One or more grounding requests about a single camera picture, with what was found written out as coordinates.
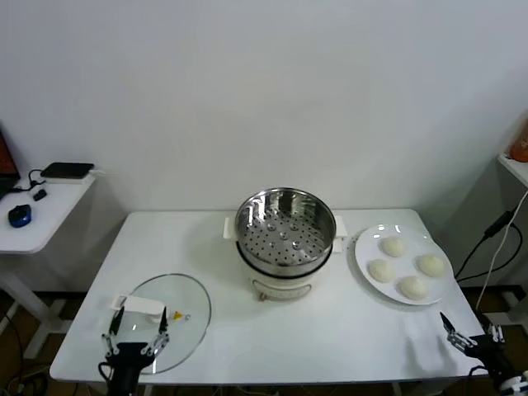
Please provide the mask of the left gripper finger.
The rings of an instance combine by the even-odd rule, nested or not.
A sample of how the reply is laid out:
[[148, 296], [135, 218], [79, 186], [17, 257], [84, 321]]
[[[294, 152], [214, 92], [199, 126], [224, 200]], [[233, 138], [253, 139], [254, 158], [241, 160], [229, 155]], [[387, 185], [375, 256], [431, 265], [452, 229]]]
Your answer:
[[164, 308], [158, 326], [158, 333], [150, 342], [147, 343], [147, 346], [145, 346], [140, 351], [141, 355], [156, 357], [162, 352], [162, 350], [170, 341], [170, 335], [167, 332], [167, 327], [167, 308]]
[[116, 343], [116, 336], [119, 332], [124, 312], [125, 307], [122, 306], [112, 317], [108, 331], [101, 335], [104, 345], [106, 346], [105, 357], [117, 356], [120, 353], [119, 347]]

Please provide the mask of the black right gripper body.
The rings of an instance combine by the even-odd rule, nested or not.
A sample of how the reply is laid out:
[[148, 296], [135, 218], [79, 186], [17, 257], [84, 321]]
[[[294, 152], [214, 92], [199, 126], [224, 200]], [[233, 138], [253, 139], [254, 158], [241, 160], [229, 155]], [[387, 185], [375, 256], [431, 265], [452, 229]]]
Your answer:
[[504, 371], [504, 343], [496, 341], [492, 336], [480, 335], [470, 338], [475, 342], [468, 349], [468, 356], [481, 362], [487, 371]]

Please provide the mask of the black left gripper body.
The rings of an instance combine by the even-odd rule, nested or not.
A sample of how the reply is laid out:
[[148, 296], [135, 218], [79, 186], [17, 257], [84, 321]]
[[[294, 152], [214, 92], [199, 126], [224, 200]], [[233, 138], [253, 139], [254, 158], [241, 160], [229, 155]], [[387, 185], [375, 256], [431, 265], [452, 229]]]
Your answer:
[[119, 353], [107, 358], [111, 376], [107, 382], [108, 395], [135, 395], [143, 369], [153, 364], [153, 355], [141, 351], [146, 342], [121, 342]]

